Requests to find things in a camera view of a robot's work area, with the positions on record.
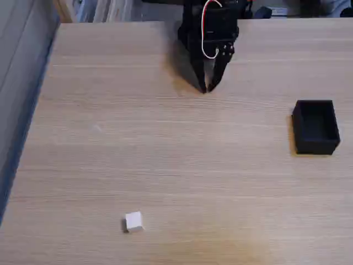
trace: black box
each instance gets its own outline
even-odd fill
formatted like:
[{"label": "black box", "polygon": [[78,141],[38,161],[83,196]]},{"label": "black box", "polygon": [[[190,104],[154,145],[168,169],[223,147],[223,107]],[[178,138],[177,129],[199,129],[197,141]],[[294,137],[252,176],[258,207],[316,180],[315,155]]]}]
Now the black box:
[{"label": "black box", "polygon": [[340,143],[332,100],[298,100],[292,119],[297,154],[332,155]]}]

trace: wooden table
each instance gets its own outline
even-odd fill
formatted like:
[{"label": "wooden table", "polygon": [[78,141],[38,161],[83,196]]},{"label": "wooden table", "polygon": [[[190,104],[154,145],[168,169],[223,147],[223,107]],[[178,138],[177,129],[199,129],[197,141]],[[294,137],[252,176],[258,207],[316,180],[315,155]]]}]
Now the wooden table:
[{"label": "wooden table", "polygon": [[[174,26],[62,25],[0,264],[352,264],[353,20],[239,27],[203,95]],[[332,157],[294,155],[298,99],[334,101]]]}]

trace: small white block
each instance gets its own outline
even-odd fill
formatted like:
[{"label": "small white block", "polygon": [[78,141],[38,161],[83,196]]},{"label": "small white block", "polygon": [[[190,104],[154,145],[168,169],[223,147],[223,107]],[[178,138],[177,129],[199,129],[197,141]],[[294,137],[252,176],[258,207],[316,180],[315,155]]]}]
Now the small white block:
[{"label": "small white block", "polygon": [[136,211],[125,215],[126,229],[128,232],[143,230],[141,212]]}]

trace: cable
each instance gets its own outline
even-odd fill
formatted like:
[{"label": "cable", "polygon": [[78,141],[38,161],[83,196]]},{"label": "cable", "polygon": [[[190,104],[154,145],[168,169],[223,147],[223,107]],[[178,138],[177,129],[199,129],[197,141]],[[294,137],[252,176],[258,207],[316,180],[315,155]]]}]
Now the cable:
[{"label": "cable", "polygon": [[205,51],[204,51],[204,38],[205,38],[205,14],[206,14],[206,8],[209,3],[211,2],[216,2],[220,7],[222,7],[222,4],[218,0],[207,0],[204,8],[202,10],[202,17],[201,17],[201,50],[202,53],[208,58],[208,59],[215,59],[219,53],[219,48],[216,48],[216,54],[214,57],[208,56]]}]

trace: gray wall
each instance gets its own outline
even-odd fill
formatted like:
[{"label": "gray wall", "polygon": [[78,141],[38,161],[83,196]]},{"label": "gray wall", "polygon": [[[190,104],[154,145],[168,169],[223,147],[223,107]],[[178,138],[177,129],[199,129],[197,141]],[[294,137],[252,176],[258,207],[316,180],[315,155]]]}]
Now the gray wall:
[{"label": "gray wall", "polygon": [[51,0],[0,1],[0,224],[57,25]]}]

